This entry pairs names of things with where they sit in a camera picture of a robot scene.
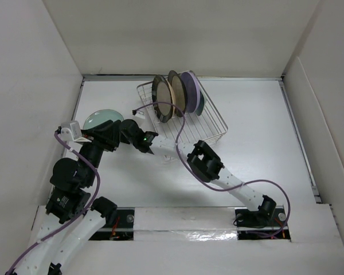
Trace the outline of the beige bird pattern plate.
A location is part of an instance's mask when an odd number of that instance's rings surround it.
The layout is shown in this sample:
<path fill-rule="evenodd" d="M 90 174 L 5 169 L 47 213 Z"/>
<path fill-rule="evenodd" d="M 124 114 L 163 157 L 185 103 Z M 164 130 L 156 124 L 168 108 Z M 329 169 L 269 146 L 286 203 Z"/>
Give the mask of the beige bird pattern plate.
<path fill-rule="evenodd" d="M 169 83 L 169 81 L 167 81 L 167 84 L 169 86 L 169 90 L 170 90 L 170 94 L 171 94 L 171 103 L 172 103 L 172 108 L 173 108 L 173 114 L 172 116 L 175 116 L 175 112 L 176 112 L 176 98 L 175 98 L 175 92 L 173 87 L 171 86 L 171 84 Z"/>

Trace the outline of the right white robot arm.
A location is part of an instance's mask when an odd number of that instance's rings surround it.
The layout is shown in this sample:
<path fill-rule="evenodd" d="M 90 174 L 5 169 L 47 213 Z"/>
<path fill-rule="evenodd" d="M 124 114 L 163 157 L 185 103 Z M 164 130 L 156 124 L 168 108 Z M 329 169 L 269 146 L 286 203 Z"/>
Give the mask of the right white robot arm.
<path fill-rule="evenodd" d="M 199 140 L 195 144 L 177 143 L 156 132 L 143 131 L 131 119 L 121 122 L 120 134 L 142 153 L 182 160 L 197 179 L 215 184 L 219 187 L 218 191 L 228 192 L 242 202 L 253 212 L 256 223 L 267 225 L 274 219 L 276 202 L 235 177 L 205 141 Z"/>

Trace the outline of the brown rimmed deep plate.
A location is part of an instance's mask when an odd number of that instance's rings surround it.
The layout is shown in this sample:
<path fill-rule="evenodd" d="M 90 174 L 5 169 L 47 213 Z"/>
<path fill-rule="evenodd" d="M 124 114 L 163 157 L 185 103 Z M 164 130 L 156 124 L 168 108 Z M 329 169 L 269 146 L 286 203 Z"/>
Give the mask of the brown rimmed deep plate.
<path fill-rule="evenodd" d="M 167 80 L 174 91 L 175 105 L 178 107 L 175 110 L 175 114 L 178 117 L 182 117 L 185 114 L 187 107 L 186 87 L 180 75 L 174 70 L 169 71 Z"/>

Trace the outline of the rectangular light green plate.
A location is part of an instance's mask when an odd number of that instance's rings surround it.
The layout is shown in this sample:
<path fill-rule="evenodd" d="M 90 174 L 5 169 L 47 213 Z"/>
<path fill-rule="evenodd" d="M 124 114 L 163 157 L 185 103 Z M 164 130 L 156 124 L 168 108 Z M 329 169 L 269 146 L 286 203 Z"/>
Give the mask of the rectangular light green plate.
<path fill-rule="evenodd" d="M 204 97 L 204 94 L 200 91 L 200 102 L 197 109 L 195 110 L 195 114 L 197 116 L 201 116 L 204 111 L 204 107 L 205 107 L 205 97 Z"/>

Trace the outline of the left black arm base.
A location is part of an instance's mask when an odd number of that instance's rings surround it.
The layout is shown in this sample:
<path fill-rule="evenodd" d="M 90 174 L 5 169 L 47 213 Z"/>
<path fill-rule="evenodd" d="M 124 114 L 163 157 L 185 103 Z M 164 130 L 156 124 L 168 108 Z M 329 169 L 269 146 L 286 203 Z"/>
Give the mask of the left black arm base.
<path fill-rule="evenodd" d="M 113 223 L 99 229 L 90 241 L 132 241 L 134 239 L 135 209 L 122 207 L 117 210 Z"/>

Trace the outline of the round light green plate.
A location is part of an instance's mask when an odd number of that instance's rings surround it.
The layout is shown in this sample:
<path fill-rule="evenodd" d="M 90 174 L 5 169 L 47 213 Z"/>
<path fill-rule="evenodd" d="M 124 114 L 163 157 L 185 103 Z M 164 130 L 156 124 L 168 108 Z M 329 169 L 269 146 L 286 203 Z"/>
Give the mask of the round light green plate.
<path fill-rule="evenodd" d="M 123 121 L 124 117 L 121 113 L 113 109 L 101 109 L 90 114 L 83 124 L 83 129 L 91 129 L 106 121 Z"/>

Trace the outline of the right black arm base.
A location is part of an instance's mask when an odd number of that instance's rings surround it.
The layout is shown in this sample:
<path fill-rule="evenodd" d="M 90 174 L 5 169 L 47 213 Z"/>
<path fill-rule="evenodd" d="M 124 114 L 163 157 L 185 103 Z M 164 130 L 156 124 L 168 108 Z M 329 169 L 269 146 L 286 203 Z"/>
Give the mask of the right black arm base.
<path fill-rule="evenodd" d="M 286 220 L 284 207 L 277 207 L 273 217 L 268 221 L 258 218 L 253 212 L 241 208 L 235 209 L 233 224 L 236 226 L 238 240 L 261 240 L 261 239 L 291 239 L 288 226 L 275 236 L 267 237 L 279 230 Z"/>

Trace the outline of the purple round plate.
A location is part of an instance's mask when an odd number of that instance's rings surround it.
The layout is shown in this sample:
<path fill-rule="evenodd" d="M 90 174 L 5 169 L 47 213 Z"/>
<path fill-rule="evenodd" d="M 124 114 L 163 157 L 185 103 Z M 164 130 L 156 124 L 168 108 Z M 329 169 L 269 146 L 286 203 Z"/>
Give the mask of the purple round plate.
<path fill-rule="evenodd" d="M 187 92 L 186 112 L 193 113 L 199 107 L 200 98 L 201 98 L 198 79 L 191 72 L 181 73 L 181 79 L 185 85 L 186 92 Z"/>

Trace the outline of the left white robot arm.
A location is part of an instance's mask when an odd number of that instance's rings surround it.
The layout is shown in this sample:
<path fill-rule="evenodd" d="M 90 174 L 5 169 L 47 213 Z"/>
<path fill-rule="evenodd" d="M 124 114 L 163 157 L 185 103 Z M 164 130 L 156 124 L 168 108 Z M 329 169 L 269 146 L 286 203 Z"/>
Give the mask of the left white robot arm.
<path fill-rule="evenodd" d="M 89 129 L 77 121 L 62 124 L 54 136 L 77 159 L 61 158 L 53 166 L 53 191 L 35 243 L 9 267 L 7 274 L 62 274 L 83 243 L 102 226 L 116 222 L 117 205 L 99 197 L 98 167 L 104 151 L 120 143 L 121 121 L 107 120 Z"/>

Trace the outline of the striped rim beige plate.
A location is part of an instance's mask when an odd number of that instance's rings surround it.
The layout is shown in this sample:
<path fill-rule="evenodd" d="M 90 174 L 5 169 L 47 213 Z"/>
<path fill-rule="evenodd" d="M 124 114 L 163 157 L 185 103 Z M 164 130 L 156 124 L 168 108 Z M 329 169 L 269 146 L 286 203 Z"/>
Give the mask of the striped rim beige plate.
<path fill-rule="evenodd" d="M 161 123 L 167 123 L 172 118 L 173 108 L 169 86 L 163 76 L 154 77 L 151 93 L 157 118 Z"/>

